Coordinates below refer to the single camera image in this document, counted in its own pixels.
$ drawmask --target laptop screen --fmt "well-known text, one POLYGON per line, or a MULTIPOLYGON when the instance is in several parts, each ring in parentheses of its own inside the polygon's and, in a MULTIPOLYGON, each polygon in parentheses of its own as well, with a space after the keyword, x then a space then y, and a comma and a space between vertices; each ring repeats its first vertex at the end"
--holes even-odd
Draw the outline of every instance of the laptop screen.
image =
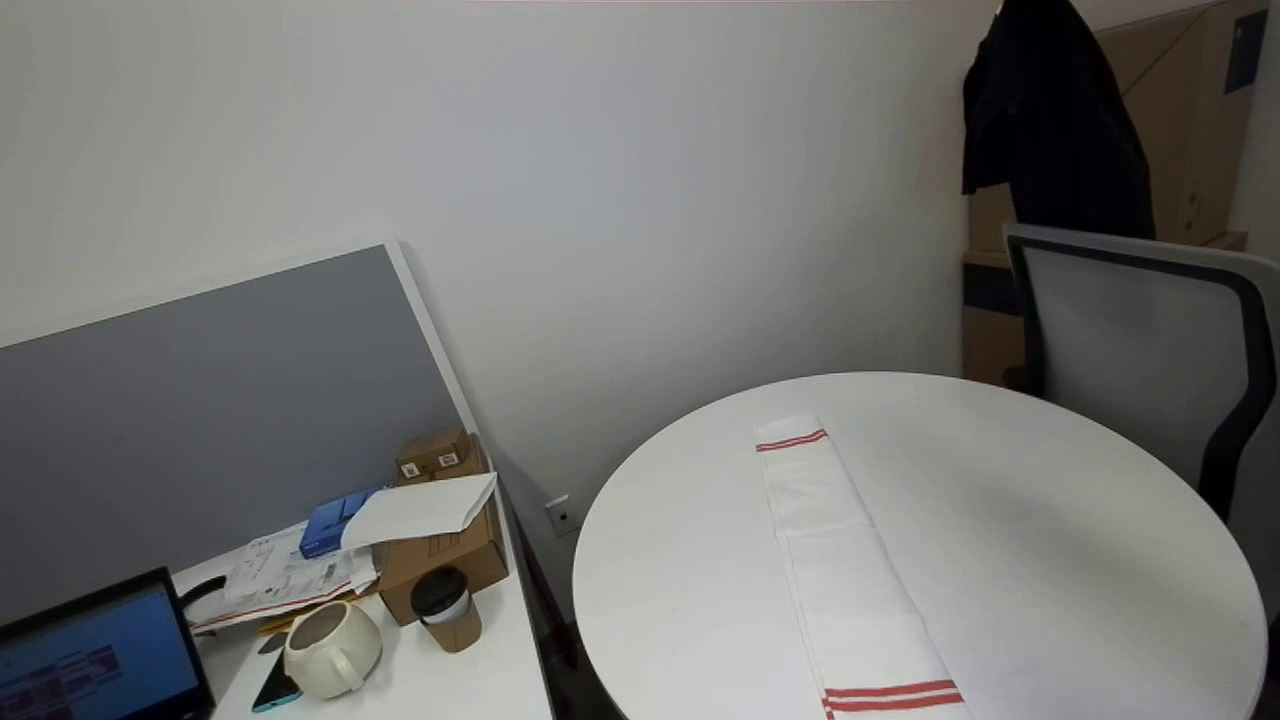
POLYGON ((205 717, 210 708, 168 574, 0 628, 0 720, 205 717))

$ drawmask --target gray cubicle partition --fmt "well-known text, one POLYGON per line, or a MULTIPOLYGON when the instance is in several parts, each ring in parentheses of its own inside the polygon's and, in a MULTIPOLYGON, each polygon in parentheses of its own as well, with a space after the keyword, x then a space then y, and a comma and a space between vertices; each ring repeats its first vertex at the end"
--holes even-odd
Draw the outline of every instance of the gray cubicle partition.
POLYGON ((376 245, 0 348, 0 625, 228 551, 461 428, 396 266, 376 245))

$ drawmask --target desk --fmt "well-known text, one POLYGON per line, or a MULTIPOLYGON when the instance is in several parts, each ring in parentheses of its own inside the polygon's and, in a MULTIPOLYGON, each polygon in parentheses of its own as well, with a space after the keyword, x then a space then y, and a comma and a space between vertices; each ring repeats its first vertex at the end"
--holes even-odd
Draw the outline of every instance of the desk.
MULTIPOLYGON (((486 625, 486 638, 449 658, 421 625, 394 625, 381 598, 366 598, 361 609, 385 628, 385 658, 374 667, 367 684, 353 696, 317 704, 317 702, 292 702, 265 720, 279 717, 486 717, 486 720, 549 720, 549 690, 538 658, 538 638, 529 625, 529 602, 520 584, 520 559, 511 551, 511 538, 505 530, 505 550, 511 574, 477 591, 477 613, 486 625)), ((221 559, 210 559, 192 574, 181 574, 177 584, 188 587, 201 575, 212 575, 221 559)), ((215 691, 215 720, 245 720, 251 717, 251 702, 265 690, 278 651, 256 658, 265 638, 231 632, 215 645, 205 645, 205 673, 215 691)))
POLYGON ((979 720, 1244 720, 1267 628, 1203 502, 1124 437, 967 379, 814 377, 718 401, 637 450, 571 570, 630 717, 819 717, 752 432, 819 417, 979 720))

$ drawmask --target office chair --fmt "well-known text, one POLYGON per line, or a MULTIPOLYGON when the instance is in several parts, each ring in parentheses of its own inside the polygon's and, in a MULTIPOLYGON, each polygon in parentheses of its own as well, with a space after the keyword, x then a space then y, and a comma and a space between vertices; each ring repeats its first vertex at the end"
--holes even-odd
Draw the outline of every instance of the office chair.
POLYGON ((1028 394, 1176 469, 1280 609, 1280 266, 1244 253, 1007 229, 1028 394))

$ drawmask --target black jacket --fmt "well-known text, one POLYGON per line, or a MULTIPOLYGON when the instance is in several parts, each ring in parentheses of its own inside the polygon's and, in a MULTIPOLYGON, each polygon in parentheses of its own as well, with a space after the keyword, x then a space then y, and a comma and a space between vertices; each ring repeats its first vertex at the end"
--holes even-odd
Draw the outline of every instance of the black jacket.
POLYGON ((966 128, 966 194, 1007 184, 1024 226, 1155 236, 1144 144, 1073 0, 1005 0, 966 128))

